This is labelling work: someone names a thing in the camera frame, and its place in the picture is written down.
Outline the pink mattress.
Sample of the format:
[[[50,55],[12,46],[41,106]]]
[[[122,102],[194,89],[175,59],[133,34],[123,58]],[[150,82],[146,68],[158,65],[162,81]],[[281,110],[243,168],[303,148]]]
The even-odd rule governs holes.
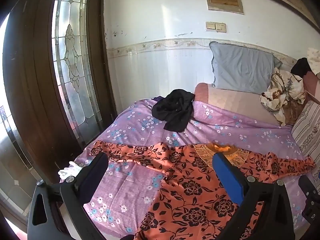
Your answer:
[[[276,118],[262,106],[258,94],[217,89],[207,83],[199,83],[194,94],[195,101],[208,103],[267,124],[279,125]]]

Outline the cream brown floral blanket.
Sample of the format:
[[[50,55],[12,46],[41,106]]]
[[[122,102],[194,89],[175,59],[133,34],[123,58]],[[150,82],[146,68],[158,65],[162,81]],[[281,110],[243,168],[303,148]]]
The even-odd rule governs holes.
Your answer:
[[[267,91],[260,95],[260,103],[280,126],[294,125],[306,102],[303,79],[278,68],[271,75]]]

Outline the brown door with stained glass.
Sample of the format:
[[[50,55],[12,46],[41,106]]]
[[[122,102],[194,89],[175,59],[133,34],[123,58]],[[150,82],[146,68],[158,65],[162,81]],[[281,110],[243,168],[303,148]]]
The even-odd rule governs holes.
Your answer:
[[[103,0],[1,0],[1,210],[27,223],[36,181],[112,121]]]

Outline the white crumpled cloth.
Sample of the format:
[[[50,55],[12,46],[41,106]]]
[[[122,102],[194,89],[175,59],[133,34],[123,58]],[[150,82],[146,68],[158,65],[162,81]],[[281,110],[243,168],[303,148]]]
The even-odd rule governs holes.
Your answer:
[[[81,166],[79,166],[73,161],[70,161],[68,167],[65,167],[62,170],[58,171],[58,175],[61,180],[66,180],[70,176],[76,177],[81,170],[82,170]]]

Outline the striped floral pillow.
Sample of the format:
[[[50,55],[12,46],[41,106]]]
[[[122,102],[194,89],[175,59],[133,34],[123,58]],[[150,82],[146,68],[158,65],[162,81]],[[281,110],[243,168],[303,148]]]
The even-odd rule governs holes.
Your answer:
[[[292,128],[292,136],[302,155],[319,161],[319,104],[308,101]]]

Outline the beige double wall switch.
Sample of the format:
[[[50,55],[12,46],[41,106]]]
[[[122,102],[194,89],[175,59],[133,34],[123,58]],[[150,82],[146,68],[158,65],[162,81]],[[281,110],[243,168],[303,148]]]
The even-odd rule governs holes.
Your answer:
[[[217,33],[227,33],[225,23],[206,22],[206,31],[215,31]]]

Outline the grey-blue pillow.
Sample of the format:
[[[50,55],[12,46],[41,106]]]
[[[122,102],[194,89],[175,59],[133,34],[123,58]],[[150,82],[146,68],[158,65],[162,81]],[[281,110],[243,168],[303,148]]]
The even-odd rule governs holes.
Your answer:
[[[261,94],[270,84],[275,68],[282,62],[271,53],[212,41],[213,87]]]

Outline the orange black floral garment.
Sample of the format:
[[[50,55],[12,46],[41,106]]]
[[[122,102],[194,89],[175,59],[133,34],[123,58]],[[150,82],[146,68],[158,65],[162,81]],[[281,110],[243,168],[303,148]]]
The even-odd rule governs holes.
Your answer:
[[[286,159],[272,152],[260,154],[217,144],[130,146],[98,141],[90,154],[104,153],[110,161],[134,162],[163,174],[135,239],[216,239],[238,208],[210,165],[218,150],[244,175],[259,182],[304,175],[315,167],[309,157]]]

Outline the purple floral bed sheet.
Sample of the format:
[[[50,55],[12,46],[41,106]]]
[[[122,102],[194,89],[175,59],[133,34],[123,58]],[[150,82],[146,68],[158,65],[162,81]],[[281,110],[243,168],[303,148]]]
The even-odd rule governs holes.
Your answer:
[[[164,129],[154,118],[154,100],[141,100],[123,111],[98,140],[121,145],[151,146],[160,142],[186,146],[214,142],[234,145],[255,153],[274,153],[286,159],[302,159],[291,126],[271,125],[206,103],[193,103],[193,116],[184,132]],[[91,201],[84,205],[89,218],[107,238],[134,235],[151,207],[163,179],[161,172],[134,162],[110,161]],[[302,216],[305,197],[297,176],[284,177],[293,214],[294,230],[307,224]]]

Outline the black crumpled garment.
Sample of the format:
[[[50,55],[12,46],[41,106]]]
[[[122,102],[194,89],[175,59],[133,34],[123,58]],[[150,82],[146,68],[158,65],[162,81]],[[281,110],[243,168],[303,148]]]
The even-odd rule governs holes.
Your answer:
[[[195,94],[175,89],[152,108],[152,116],[165,121],[164,129],[181,133],[186,129],[193,113]]]

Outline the white cloth on headboard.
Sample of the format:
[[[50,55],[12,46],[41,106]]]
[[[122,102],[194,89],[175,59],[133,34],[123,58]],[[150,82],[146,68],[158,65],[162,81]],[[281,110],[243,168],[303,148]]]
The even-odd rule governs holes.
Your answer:
[[[320,51],[315,48],[308,48],[307,61],[312,72],[317,76],[320,74]]]

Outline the black garment on headboard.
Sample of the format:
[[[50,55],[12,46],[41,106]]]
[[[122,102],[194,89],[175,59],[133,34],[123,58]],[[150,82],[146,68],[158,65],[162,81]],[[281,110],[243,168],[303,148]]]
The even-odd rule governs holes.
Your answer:
[[[311,72],[310,65],[306,57],[298,59],[296,64],[290,70],[291,74],[303,78],[308,72]]]

